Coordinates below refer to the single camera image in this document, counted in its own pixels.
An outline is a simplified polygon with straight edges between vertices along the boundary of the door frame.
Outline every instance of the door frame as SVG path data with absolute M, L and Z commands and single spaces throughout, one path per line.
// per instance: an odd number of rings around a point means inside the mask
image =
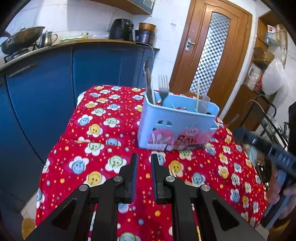
M 244 12 L 244 13 L 246 13 L 248 15 L 248 27 L 247 27 L 247 31 L 246 31 L 246 38 L 245 38 L 244 44 L 243 44 L 243 49 L 242 49 L 242 52 L 241 52 L 241 56 L 240 56 L 238 65 L 237 65 L 237 69 L 236 69 L 236 71 L 234 73 L 234 76 L 232 78 L 231 85 L 229 86 L 229 89 L 227 89 L 227 92 L 225 93 L 225 96 L 227 96 L 227 99 L 224 101 L 225 102 L 224 105 L 221 106 L 221 108 L 220 108 L 219 113 L 221 113 L 222 110 L 224 109 L 224 107 L 225 107 L 225 105 L 226 105 L 232 91 L 233 91 L 233 88 L 234 88 L 234 86 L 235 86 L 235 84 L 237 82 L 237 78 L 239 76 L 239 73 L 241 72 L 242 65 L 243 65 L 243 62 L 244 62 L 245 57 L 246 57 L 247 48 L 248 48 L 250 37 L 251 37 L 252 14 L 249 13 L 248 11 L 246 11 L 245 9 L 241 8 L 240 6 L 237 6 L 236 4 L 234 4 L 232 2 L 229 2 L 227 0 L 219 0 L 219 1 L 227 3 L 227 4 L 241 10 L 242 12 Z M 178 49 L 178 54 L 177 54 L 177 57 L 176 57 L 173 72 L 172 72 L 171 79 L 170 79 L 170 89 L 173 88 L 173 85 L 174 85 L 174 83 L 176 81 L 177 72 L 179 70 L 182 55 L 184 53 L 185 45 L 187 43 L 187 38 L 189 38 L 188 34 L 189 34 L 189 29 L 190 29 L 193 13 L 194 13 L 194 8 L 195 8 L 195 5 L 198 4 L 198 2 L 199 2 L 199 0 L 191 0 L 190 1 L 188 15 L 187 15 L 187 18 L 186 18 L 186 22 L 185 22 L 185 26 L 184 26 L 184 30 L 183 30 L 183 34 L 182 34 L 182 38 L 181 38 L 181 42 L 180 42 L 179 49 Z

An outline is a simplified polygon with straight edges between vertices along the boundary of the blue cabinet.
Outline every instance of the blue cabinet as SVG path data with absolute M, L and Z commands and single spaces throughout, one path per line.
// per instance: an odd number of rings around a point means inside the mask
M 132 0 L 132 2 L 145 9 L 149 14 L 152 14 L 155 0 Z
M 84 46 L 73 49 L 73 87 L 75 101 L 94 85 L 119 85 L 124 49 Z
M 75 108 L 71 50 L 59 48 L 28 57 L 5 73 L 16 117 L 45 163 Z
M 141 59 L 141 68 L 138 75 L 138 82 L 137 87 L 138 88 L 146 88 L 146 81 L 145 81 L 145 74 L 143 66 L 145 64 L 146 59 L 148 59 L 148 69 L 150 70 L 150 73 L 152 73 L 153 69 L 153 52 L 151 49 L 145 49 L 143 53 L 143 57 Z
M 0 190 L 6 197 L 13 196 L 12 202 L 20 210 L 38 189 L 44 163 L 34 152 L 15 117 L 3 74 L 0 75 L 0 112 Z
M 129 44 L 106 44 L 73 49 L 73 87 L 77 97 L 94 85 L 136 87 L 144 49 Z

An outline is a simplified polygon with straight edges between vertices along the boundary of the frosted glass panel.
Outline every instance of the frosted glass panel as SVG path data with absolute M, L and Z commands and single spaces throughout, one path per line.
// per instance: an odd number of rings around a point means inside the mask
M 207 94 L 221 60 L 229 24 L 229 18 L 220 13 L 212 13 L 207 38 L 189 90 L 190 92 L 197 93 L 197 80 L 199 80 L 200 96 Z

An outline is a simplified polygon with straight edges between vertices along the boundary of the person's hand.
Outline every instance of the person's hand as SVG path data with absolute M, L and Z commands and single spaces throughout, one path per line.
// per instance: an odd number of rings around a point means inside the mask
M 269 182 L 269 190 L 266 193 L 267 200 L 271 204 L 276 204 L 280 199 L 279 192 L 281 191 L 281 187 L 277 183 L 277 180 L 276 180 L 277 175 L 278 175 L 278 170 L 273 168 L 272 175 Z M 284 208 L 282 214 L 279 216 L 279 219 L 283 219 L 287 217 L 295 208 L 296 183 L 285 188 L 283 194 L 286 196 L 291 196 L 291 198 L 288 201 L 286 207 Z

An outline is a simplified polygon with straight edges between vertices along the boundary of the red tablecloth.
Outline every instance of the red tablecloth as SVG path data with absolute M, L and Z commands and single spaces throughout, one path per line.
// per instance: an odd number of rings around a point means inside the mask
M 136 197 L 130 205 L 119 205 L 119 240 L 172 240 L 170 205 L 154 202 L 150 166 L 154 151 L 137 148 L 143 92 L 109 85 L 87 90 L 43 169 L 37 225 L 82 183 L 100 185 L 116 176 L 136 152 Z M 264 187 L 231 132 L 219 118 L 217 122 L 219 130 L 205 148 L 156 153 L 181 180 L 194 186 L 207 183 L 254 226 L 267 206 Z

